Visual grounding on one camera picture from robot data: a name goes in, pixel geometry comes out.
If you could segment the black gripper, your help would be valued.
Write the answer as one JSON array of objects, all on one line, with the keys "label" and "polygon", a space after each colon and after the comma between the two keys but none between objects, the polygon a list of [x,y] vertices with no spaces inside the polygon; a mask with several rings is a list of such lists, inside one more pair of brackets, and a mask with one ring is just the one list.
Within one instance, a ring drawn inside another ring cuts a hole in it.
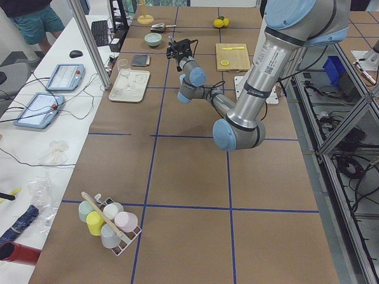
[{"label": "black gripper", "polygon": [[191,50],[191,44],[192,43],[195,43],[196,40],[190,40],[188,38],[186,39],[183,39],[183,40],[180,40],[180,41],[176,41],[177,44],[178,44],[178,50],[179,50],[179,59],[180,61],[184,58],[184,57],[192,57],[193,56],[193,52]]}]

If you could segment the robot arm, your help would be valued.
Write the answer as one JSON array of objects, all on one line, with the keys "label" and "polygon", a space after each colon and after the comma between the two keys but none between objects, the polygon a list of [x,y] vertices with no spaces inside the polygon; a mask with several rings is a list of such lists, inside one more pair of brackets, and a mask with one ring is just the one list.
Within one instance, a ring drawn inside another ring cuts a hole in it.
[{"label": "robot arm", "polygon": [[302,47],[327,46],[348,33],[350,1],[267,1],[261,31],[265,42],[250,69],[236,102],[215,86],[193,58],[192,41],[171,39],[166,51],[183,72],[178,99],[205,99],[221,115],[213,125],[213,139],[224,151],[251,149],[265,138],[259,112],[278,82],[293,52]]}]

